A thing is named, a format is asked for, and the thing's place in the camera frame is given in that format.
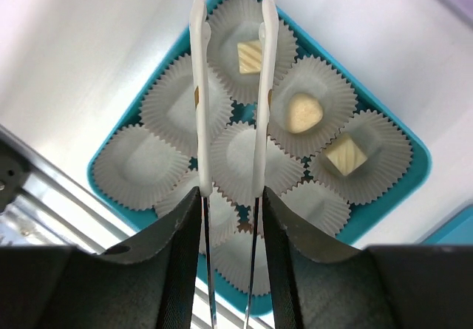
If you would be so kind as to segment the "white square chocolate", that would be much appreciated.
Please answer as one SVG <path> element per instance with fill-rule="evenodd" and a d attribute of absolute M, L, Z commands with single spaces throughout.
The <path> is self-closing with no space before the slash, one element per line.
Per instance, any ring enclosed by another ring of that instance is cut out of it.
<path fill-rule="evenodd" d="M 262 68 L 262 44 L 260 40 L 239 42 L 237 53 L 240 74 L 260 73 Z"/>
<path fill-rule="evenodd" d="M 367 156 L 347 133 L 339 135 L 325 149 L 324 155 L 343 176 L 351 174 L 367 161 Z"/>

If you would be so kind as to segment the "white metal tweezers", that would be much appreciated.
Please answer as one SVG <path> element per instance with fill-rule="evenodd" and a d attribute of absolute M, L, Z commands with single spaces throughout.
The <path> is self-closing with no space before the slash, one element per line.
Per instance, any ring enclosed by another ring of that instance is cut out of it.
<path fill-rule="evenodd" d="M 208 304 L 211 326 L 217 327 L 217 303 L 215 300 L 214 262 L 211 258 L 211 217 L 209 197 L 213 191 L 210 162 L 210 124 L 207 49 L 211 38 L 211 28 L 206 21 L 205 0 L 194 0 L 190 13 L 189 33 L 191 47 L 192 76 L 194 82 L 194 106 L 197 128 L 197 164 L 200 181 L 201 209 L 204 216 L 205 252 L 208 284 Z M 256 258 L 256 238 L 259 215 L 263 213 L 262 195 L 265 188 L 265 167 L 267 160 L 267 133 L 270 118 L 270 95 L 276 65 L 276 48 L 279 35 L 279 16 L 274 0 L 262 0 L 263 22 L 259 27 L 262 43 L 262 70 L 259 78 L 257 102 L 256 137 L 253 155 L 251 191 L 253 205 L 253 238 L 251 264 L 249 269 L 248 301 L 243 327 L 247 328 L 251 315 L 254 270 Z"/>

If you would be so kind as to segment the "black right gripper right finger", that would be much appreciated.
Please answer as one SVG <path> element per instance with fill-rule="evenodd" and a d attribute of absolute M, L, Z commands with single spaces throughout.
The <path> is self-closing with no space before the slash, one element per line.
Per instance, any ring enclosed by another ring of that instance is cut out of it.
<path fill-rule="evenodd" d="M 277 328 L 470 328 L 472 247 L 371 245 L 359 250 L 262 196 Z"/>

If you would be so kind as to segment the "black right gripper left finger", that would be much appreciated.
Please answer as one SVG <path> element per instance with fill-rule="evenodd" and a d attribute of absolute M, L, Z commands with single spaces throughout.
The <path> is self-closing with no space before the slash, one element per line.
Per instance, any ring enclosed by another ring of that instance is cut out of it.
<path fill-rule="evenodd" d="M 102 254 L 1 249 L 3 328 L 188 328 L 201 231 L 193 188 L 163 219 Z"/>

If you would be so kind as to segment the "white heart chocolate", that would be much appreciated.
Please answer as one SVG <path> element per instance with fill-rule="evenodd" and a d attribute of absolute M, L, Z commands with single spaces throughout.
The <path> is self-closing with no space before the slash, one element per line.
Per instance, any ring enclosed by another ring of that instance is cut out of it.
<path fill-rule="evenodd" d="M 316 98 L 296 93 L 287 105 L 286 128 L 290 133 L 300 134 L 319 124 L 323 117 L 323 107 Z"/>

